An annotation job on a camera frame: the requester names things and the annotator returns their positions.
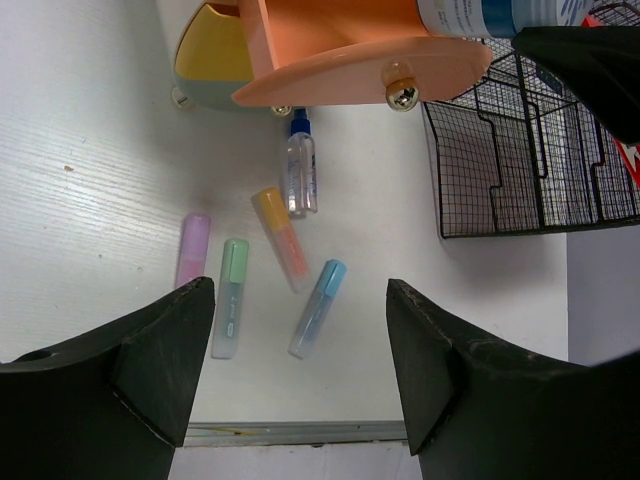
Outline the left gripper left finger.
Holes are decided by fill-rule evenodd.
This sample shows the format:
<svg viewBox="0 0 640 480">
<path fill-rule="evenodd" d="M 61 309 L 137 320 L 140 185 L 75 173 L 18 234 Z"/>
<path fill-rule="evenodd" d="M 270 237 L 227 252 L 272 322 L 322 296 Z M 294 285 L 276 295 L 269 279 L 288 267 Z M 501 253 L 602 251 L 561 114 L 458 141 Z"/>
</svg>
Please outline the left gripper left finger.
<svg viewBox="0 0 640 480">
<path fill-rule="evenodd" d="M 2 478 L 167 478 L 185 441 L 214 308 L 214 282 L 199 277 L 2 364 Z"/>
</svg>

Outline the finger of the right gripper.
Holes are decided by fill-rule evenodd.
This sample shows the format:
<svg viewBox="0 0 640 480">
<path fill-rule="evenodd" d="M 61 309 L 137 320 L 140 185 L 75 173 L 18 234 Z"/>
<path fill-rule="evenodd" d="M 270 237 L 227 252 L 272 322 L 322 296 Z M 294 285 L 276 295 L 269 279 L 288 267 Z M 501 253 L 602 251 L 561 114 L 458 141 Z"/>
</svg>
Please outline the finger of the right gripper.
<svg viewBox="0 0 640 480">
<path fill-rule="evenodd" d="M 639 143 L 637 27 L 527 27 L 512 47 L 555 75 L 617 140 Z"/>
</svg>

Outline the orange highlighter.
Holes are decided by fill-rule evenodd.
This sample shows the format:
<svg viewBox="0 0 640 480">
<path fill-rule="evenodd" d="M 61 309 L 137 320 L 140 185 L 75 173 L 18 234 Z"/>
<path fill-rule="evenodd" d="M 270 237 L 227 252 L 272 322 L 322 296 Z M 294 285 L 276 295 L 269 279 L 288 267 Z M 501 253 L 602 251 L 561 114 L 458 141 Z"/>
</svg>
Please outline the orange highlighter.
<svg viewBox="0 0 640 480">
<path fill-rule="evenodd" d="M 280 191 L 269 187 L 251 201 L 291 289 L 301 292 L 310 279 L 310 267 Z"/>
</svg>

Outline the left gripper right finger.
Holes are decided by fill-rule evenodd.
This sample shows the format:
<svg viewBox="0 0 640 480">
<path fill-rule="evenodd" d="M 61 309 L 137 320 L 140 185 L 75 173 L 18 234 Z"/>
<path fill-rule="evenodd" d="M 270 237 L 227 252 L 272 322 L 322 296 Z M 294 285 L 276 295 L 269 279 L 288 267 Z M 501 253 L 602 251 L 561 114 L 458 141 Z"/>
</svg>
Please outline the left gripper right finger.
<svg viewBox="0 0 640 480">
<path fill-rule="evenodd" d="M 580 366 L 503 340 L 392 279 L 386 319 L 426 479 L 635 479 L 639 356 Z"/>
</svg>

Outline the red folder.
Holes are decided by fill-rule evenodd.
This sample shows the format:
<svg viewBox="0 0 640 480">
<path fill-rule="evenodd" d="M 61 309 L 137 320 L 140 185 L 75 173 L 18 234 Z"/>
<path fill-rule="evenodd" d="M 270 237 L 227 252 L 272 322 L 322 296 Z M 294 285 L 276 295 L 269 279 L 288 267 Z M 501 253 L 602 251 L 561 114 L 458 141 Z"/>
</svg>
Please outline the red folder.
<svg viewBox="0 0 640 480">
<path fill-rule="evenodd" d="M 599 27 L 604 26 L 600 20 L 598 20 L 594 15 L 588 14 L 585 17 L 585 20 L 582 22 L 583 27 Z M 624 162 L 624 165 L 629 172 L 631 178 L 633 179 L 636 185 L 639 185 L 640 176 L 639 176 L 639 150 L 637 146 L 630 146 L 624 143 L 619 142 L 617 139 L 614 140 L 614 144 Z"/>
</svg>

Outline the round blue slime jar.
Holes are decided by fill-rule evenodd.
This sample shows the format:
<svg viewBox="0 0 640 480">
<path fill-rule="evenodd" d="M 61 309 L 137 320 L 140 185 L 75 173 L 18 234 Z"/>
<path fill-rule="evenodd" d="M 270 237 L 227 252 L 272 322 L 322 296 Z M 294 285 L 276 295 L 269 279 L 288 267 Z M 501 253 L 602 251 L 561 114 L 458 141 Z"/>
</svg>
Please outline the round blue slime jar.
<svg viewBox="0 0 640 480">
<path fill-rule="evenodd" d="M 430 33 L 510 39 L 528 27 L 579 26 L 593 0 L 418 0 Z"/>
</svg>

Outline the round cream drawer organizer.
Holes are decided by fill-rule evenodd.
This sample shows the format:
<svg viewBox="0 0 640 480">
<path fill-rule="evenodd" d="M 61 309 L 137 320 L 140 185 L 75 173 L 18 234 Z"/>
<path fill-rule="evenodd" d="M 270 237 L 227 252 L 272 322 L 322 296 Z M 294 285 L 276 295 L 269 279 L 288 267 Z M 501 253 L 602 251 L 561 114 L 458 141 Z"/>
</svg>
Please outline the round cream drawer organizer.
<svg viewBox="0 0 640 480">
<path fill-rule="evenodd" d="M 491 50 L 424 25 L 414 1 L 161 1 L 179 96 L 220 110 L 449 100 Z"/>
</svg>

